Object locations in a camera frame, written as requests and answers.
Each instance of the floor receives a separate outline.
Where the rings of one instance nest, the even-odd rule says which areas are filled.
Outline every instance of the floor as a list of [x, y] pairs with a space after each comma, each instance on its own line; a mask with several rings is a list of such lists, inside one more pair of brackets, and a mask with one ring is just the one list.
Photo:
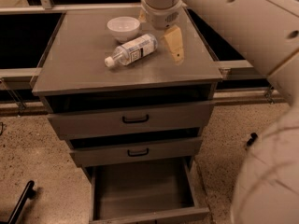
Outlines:
[[[86, 224], [90, 210], [90, 183], [68, 155], [47, 116], [38, 105], [28, 105], [18, 117], [17, 108], [0, 105], [0, 221], [7, 220], [29, 180], [36, 182], [36, 197], [27, 202], [20, 223]], [[243, 102], [217, 105], [204, 130], [203, 145], [192, 166], [192, 182], [200, 204], [210, 215], [193, 224], [229, 224], [235, 179], [245, 159], [245, 144], [260, 133], [288, 105]]]

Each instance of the bottle label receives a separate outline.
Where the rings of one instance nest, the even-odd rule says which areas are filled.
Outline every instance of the bottle label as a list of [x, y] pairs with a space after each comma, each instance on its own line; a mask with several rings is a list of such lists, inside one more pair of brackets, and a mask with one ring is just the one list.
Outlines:
[[151, 54], [154, 51], [154, 43], [149, 35], [142, 35], [139, 38], [122, 45], [130, 56], [130, 63]]

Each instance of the black chair leg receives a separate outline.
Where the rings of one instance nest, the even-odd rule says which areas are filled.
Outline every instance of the black chair leg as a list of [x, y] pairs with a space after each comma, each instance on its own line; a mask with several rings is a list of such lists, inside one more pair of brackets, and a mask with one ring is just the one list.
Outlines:
[[27, 199], [33, 198], [36, 194], [36, 192], [33, 190], [34, 185], [34, 181], [29, 181], [27, 183], [26, 188], [22, 192], [21, 197], [19, 198], [17, 205], [15, 206], [12, 214], [10, 215], [8, 222], [0, 222], [0, 224], [15, 224], [17, 222], [21, 210], [23, 209]]

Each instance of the bottle cap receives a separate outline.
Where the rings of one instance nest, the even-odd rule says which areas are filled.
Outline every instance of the bottle cap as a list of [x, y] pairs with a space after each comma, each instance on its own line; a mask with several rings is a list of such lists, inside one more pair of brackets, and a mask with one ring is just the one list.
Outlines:
[[115, 65], [115, 62], [114, 62], [113, 58], [109, 56], [109, 57], [105, 58], [105, 64], [106, 64], [106, 67], [111, 68]]

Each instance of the yellow object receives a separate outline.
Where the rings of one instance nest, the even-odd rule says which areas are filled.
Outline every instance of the yellow object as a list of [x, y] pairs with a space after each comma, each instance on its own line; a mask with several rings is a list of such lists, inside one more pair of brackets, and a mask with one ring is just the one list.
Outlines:
[[184, 59], [183, 38], [178, 26], [174, 25], [168, 28], [162, 36], [162, 40], [176, 63]]

